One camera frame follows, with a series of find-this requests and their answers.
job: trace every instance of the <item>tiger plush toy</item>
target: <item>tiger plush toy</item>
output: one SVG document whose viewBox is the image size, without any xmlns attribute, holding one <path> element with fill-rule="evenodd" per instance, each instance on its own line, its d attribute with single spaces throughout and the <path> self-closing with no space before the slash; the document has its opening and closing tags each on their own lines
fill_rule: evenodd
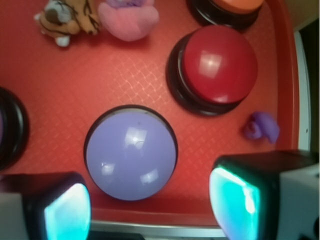
<svg viewBox="0 0 320 240">
<path fill-rule="evenodd" d="M 67 47 L 70 36 L 81 30 L 96 35 L 100 29 L 94 0 L 49 0 L 43 11 L 34 16 L 41 32 Z"/>
</svg>

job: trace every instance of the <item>button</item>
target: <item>button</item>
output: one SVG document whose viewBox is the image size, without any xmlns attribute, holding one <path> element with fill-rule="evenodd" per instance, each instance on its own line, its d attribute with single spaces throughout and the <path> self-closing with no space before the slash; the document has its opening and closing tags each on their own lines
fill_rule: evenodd
<svg viewBox="0 0 320 240">
<path fill-rule="evenodd" d="M 167 64 L 172 94 L 184 107 L 205 115 L 234 109 L 251 92 L 257 75 L 250 43 L 225 26 L 203 27 L 184 37 Z"/>
<path fill-rule="evenodd" d="M 157 112 L 137 105 L 107 111 L 92 125 L 85 163 L 96 185 L 126 201 L 160 191 L 174 172 L 178 145 L 173 129 Z"/>
<path fill-rule="evenodd" d="M 187 0 L 202 25 L 224 25 L 237 30 L 250 27 L 258 18 L 263 0 Z"/>
<path fill-rule="evenodd" d="M 261 7 L 264 0 L 211 0 L 219 7 L 235 13 L 249 14 Z"/>
</svg>

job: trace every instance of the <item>black button base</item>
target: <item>black button base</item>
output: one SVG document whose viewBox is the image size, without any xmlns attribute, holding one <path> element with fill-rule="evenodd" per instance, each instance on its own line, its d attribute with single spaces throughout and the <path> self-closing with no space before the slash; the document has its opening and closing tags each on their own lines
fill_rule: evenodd
<svg viewBox="0 0 320 240">
<path fill-rule="evenodd" d="M 22 102 L 10 91 L 0 87 L 0 170 L 13 165 L 22 155 L 29 138 L 29 119 Z"/>
<path fill-rule="evenodd" d="M 238 14 L 222 9 L 212 0 L 186 0 L 189 10 L 194 18 L 202 25 L 224 25 L 236 30 L 244 30 L 257 19 L 261 9 Z"/>
</svg>

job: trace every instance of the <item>red textured surface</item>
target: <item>red textured surface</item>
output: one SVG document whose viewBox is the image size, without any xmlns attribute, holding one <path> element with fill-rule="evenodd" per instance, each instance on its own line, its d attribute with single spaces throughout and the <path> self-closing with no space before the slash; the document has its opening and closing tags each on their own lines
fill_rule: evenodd
<svg viewBox="0 0 320 240">
<path fill-rule="evenodd" d="M 297 147 L 297 63 L 281 0 L 264 3 L 256 23 L 243 33 L 258 59 L 252 92 L 235 110 L 218 117 L 184 110 L 166 85 L 165 66 L 173 46 L 200 27 L 184 0 L 156 1 L 160 22 L 143 40 L 126 43 L 106 32 L 80 34 L 71 38 L 67 49 L 43 36 L 33 21 L 45 4 L 0 1 L 0 85 L 22 100 L 30 118 L 27 149 L 4 174 L 79 172 L 87 182 L 95 220 L 214 226 L 208 180 L 218 156 Z M 145 105 L 162 114 L 179 146 L 171 180 L 158 194 L 137 202 L 105 195 L 91 180 L 83 157 L 91 124 L 110 108 L 125 104 Z M 254 111 L 277 118 L 281 133 L 276 146 L 241 135 Z"/>
</svg>

